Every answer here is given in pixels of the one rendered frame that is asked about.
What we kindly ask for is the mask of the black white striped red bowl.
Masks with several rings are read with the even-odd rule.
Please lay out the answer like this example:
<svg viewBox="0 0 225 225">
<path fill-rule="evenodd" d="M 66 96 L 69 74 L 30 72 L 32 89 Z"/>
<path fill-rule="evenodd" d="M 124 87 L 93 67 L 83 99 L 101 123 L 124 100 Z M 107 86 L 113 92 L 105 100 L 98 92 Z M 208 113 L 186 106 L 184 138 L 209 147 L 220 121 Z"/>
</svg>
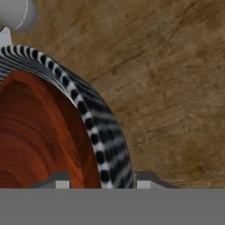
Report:
<svg viewBox="0 0 225 225">
<path fill-rule="evenodd" d="M 0 188 L 54 179 L 71 188 L 133 188 L 124 134 L 81 77 L 35 48 L 0 47 Z"/>
</svg>

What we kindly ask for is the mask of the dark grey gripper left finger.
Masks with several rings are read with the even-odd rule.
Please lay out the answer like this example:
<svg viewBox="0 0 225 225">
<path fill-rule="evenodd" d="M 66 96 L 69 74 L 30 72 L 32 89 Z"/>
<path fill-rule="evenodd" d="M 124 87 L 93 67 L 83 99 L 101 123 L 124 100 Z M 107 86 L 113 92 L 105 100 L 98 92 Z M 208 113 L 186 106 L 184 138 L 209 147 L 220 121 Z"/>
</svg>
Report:
<svg viewBox="0 0 225 225">
<path fill-rule="evenodd" d="M 46 180 L 31 185 L 31 188 L 69 189 L 70 177 L 66 171 L 57 171 Z"/>
</svg>

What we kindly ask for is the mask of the grey round object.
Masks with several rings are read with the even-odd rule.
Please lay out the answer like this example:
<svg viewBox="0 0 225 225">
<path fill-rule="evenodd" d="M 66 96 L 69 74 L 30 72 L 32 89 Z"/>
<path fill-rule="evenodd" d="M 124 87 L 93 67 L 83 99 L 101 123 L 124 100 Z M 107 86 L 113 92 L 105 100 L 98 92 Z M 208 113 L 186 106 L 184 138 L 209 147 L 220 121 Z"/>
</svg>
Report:
<svg viewBox="0 0 225 225">
<path fill-rule="evenodd" d="M 28 32 L 38 21 L 35 0 L 0 0 L 0 24 L 14 31 Z"/>
</svg>

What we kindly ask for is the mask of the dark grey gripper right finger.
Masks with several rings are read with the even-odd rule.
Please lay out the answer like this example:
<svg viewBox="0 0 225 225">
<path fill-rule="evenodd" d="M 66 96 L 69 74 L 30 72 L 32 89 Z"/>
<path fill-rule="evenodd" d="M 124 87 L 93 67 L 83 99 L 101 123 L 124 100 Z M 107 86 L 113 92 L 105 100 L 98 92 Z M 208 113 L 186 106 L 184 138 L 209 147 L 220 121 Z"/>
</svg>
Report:
<svg viewBox="0 0 225 225">
<path fill-rule="evenodd" d="M 137 189 L 177 188 L 160 179 L 153 171 L 137 171 L 135 179 Z"/>
</svg>

